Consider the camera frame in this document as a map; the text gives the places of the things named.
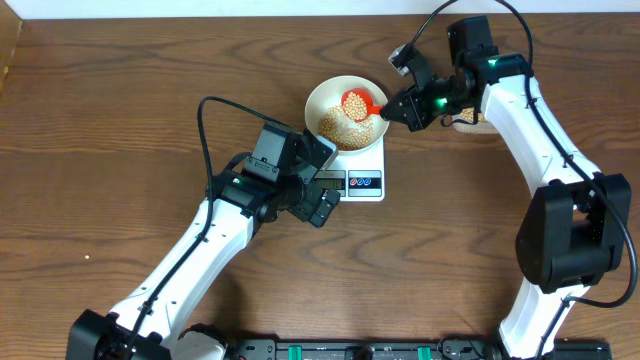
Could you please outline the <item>red measuring scoop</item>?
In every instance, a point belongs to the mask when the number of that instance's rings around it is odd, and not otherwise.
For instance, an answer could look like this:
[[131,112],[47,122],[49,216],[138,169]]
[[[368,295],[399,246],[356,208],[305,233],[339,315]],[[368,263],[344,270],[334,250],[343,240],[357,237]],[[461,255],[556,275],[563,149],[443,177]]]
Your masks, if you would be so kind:
[[370,93],[363,88],[346,91],[342,95],[341,106],[347,117],[357,123],[363,122],[370,115],[379,115],[382,109],[374,104]]

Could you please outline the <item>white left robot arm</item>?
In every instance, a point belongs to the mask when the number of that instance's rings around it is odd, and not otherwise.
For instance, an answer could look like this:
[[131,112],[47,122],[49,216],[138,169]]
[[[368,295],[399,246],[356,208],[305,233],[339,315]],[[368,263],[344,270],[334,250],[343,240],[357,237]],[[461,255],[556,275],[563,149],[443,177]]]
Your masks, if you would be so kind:
[[142,284],[108,314],[86,310],[75,321],[67,358],[223,358],[219,340],[183,332],[213,281],[280,212],[319,228],[339,201],[337,191],[296,176],[269,182],[225,170],[212,177],[192,223]]

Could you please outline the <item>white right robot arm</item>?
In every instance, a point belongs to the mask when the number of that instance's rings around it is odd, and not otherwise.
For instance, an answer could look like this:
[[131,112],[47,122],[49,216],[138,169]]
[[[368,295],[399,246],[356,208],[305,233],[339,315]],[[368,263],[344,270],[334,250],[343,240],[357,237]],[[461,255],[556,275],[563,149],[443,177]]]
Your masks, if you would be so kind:
[[631,188],[606,175],[573,144],[543,99],[531,54],[503,54],[478,16],[448,27],[454,73],[438,76],[413,44],[390,55],[412,84],[381,110],[411,131],[434,121],[451,126],[464,110],[502,137],[529,187],[531,201],[516,235],[523,281],[501,322],[488,359],[553,359],[554,338],[571,307],[622,260],[636,261],[627,228]]

